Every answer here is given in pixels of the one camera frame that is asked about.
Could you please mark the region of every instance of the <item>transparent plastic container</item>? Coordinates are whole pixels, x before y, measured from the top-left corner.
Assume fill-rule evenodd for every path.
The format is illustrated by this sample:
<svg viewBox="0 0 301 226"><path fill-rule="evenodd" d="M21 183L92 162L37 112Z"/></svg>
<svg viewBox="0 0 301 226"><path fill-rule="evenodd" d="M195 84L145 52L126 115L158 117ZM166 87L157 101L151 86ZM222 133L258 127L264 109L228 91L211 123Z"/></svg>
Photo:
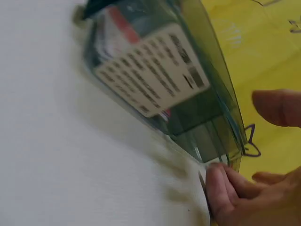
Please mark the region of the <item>transparent plastic container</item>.
<svg viewBox="0 0 301 226"><path fill-rule="evenodd" d="M226 156L227 164L239 167L246 143L244 125L221 49L199 0L91 0L84 18L93 21L84 59L91 73L105 85L107 83L95 74L96 67L127 53L159 29L178 24L210 86L152 117L145 117L134 109L135 113L170 136L199 162L216 158L223 161L222 156ZM110 23L114 23L117 30L106 29L112 28ZM108 43L113 41L118 42L117 51L111 48L115 44Z"/></svg>

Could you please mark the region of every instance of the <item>finger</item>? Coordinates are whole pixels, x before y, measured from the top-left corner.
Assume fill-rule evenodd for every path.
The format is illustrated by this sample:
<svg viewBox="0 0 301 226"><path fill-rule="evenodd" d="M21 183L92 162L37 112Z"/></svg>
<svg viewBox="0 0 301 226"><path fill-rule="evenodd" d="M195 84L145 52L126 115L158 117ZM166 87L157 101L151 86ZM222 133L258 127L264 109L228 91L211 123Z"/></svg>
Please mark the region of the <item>finger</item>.
<svg viewBox="0 0 301 226"><path fill-rule="evenodd" d="M206 193L212 214L221 225L225 218L234 210L225 185L224 176L218 166L209 166L206 171Z"/></svg>
<svg viewBox="0 0 301 226"><path fill-rule="evenodd" d="M273 174L267 172L258 172L252 176L252 179L258 183L264 183L266 185L274 185L283 181L285 177L286 175Z"/></svg>
<svg viewBox="0 0 301 226"><path fill-rule="evenodd" d="M253 93L257 112L277 126L301 127L301 92L280 89Z"/></svg>
<svg viewBox="0 0 301 226"><path fill-rule="evenodd" d="M235 205L238 202L239 197L238 197L237 192L235 191L233 185L231 184L231 182L228 179L228 176L227 176L225 168L224 168L224 167L226 167L226 165L223 163L218 163L215 166L220 169L220 171L224 177L225 187L226 187L230 202L233 205Z"/></svg>
<svg viewBox="0 0 301 226"><path fill-rule="evenodd" d="M229 181L232 183L234 189L236 190L240 198L253 199L257 197L260 194L260 192L267 187L265 185L251 183L239 173L227 166L225 167L225 172L227 173Z"/></svg>

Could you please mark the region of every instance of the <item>human hand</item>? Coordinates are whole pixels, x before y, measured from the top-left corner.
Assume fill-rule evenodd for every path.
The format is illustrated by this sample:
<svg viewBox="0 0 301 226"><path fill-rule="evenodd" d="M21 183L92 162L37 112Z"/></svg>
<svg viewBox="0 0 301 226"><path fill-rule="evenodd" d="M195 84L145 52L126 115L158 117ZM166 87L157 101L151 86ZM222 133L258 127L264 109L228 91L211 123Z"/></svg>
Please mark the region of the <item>human hand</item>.
<svg viewBox="0 0 301 226"><path fill-rule="evenodd" d="M256 91L258 113L278 126L301 127L301 93ZM206 192L219 226L300 226L301 167L286 175L259 172L253 184L221 163L206 173Z"/></svg>

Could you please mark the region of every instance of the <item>red stripe on label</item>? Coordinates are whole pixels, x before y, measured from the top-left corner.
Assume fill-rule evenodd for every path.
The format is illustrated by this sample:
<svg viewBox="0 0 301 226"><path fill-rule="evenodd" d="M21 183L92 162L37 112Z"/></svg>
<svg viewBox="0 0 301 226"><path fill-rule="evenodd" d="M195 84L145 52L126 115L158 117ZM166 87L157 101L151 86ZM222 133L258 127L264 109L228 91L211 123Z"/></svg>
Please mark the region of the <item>red stripe on label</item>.
<svg viewBox="0 0 301 226"><path fill-rule="evenodd" d="M124 18L118 8L116 6L113 6L110 7L108 11L110 16L112 17L112 20L114 21L118 29L124 34L126 39L131 44L138 43L140 41L139 35L132 28L131 24Z"/></svg>

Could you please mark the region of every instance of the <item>yellow paper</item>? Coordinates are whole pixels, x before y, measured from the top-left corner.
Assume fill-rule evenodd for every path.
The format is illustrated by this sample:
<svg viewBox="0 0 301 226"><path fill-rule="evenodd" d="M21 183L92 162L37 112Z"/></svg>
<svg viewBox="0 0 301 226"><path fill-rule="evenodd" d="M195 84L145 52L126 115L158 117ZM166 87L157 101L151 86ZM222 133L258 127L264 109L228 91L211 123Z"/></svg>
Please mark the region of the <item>yellow paper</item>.
<svg viewBox="0 0 301 226"><path fill-rule="evenodd" d="M204 0L219 39L245 126L262 152L244 157L240 172L286 173L301 165L301 129L270 125L255 111L256 89L301 90L301 1ZM250 152L256 150L250 146Z"/></svg>

